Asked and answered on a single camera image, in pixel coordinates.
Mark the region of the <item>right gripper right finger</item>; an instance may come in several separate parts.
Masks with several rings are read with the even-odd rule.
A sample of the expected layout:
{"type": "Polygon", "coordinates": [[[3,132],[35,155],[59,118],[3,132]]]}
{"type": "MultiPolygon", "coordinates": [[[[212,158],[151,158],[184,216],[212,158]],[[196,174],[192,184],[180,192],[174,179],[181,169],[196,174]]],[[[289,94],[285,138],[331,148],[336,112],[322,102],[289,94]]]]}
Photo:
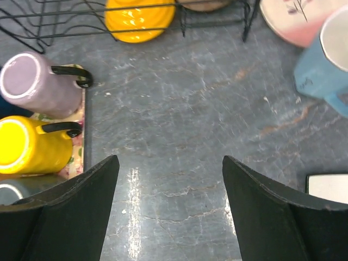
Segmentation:
{"type": "Polygon", "coordinates": [[[347,260],[347,204],[295,190],[231,156],[222,174],[243,260],[347,260]]]}

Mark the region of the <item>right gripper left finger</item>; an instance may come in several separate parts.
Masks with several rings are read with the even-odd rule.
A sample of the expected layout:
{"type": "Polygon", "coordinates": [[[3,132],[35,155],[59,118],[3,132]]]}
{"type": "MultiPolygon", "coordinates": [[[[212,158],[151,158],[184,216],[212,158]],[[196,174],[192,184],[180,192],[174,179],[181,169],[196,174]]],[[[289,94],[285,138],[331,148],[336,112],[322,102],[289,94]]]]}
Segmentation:
{"type": "Polygon", "coordinates": [[[48,190],[1,206],[1,260],[99,260],[119,159],[109,156],[48,190]]]}

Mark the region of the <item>purple mug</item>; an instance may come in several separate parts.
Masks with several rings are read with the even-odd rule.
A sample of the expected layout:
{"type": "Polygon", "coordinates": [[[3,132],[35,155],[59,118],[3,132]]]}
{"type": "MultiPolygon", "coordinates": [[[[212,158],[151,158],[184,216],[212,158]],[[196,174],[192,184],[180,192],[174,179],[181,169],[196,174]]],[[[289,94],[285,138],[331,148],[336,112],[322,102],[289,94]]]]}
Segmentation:
{"type": "Polygon", "coordinates": [[[1,96],[20,108],[64,119],[79,108],[83,89],[93,82],[85,69],[54,65],[42,54],[22,52],[1,69],[1,96]]]}

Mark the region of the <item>dark blue mug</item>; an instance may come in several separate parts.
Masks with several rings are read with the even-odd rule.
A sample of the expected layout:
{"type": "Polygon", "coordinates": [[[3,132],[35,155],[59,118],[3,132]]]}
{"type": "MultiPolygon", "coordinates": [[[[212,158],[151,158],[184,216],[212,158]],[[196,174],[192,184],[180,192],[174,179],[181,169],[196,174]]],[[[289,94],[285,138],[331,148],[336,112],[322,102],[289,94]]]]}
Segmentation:
{"type": "Polygon", "coordinates": [[[2,95],[0,95],[0,118],[3,119],[8,116],[18,115],[31,117],[34,113],[27,109],[20,108],[7,102],[2,95]]]}

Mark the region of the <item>dark green mug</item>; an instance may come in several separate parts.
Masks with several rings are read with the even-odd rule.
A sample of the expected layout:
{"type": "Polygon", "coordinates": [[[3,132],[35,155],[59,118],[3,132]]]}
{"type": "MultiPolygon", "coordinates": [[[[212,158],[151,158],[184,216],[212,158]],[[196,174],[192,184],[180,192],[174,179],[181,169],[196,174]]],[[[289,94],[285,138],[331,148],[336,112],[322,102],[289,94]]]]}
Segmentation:
{"type": "Polygon", "coordinates": [[[1,181],[1,205],[11,205],[64,181],[65,178],[56,174],[5,179],[1,181]]]}

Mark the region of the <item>yellow mug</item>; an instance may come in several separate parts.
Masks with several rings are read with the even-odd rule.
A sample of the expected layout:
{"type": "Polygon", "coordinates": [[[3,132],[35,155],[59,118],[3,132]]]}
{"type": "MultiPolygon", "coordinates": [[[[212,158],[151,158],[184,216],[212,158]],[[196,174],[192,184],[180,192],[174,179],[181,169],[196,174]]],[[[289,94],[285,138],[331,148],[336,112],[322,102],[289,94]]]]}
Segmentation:
{"type": "Polygon", "coordinates": [[[24,116],[1,119],[1,174],[43,175],[61,171],[73,154],[77,122],[48,123],[24,116]]]}

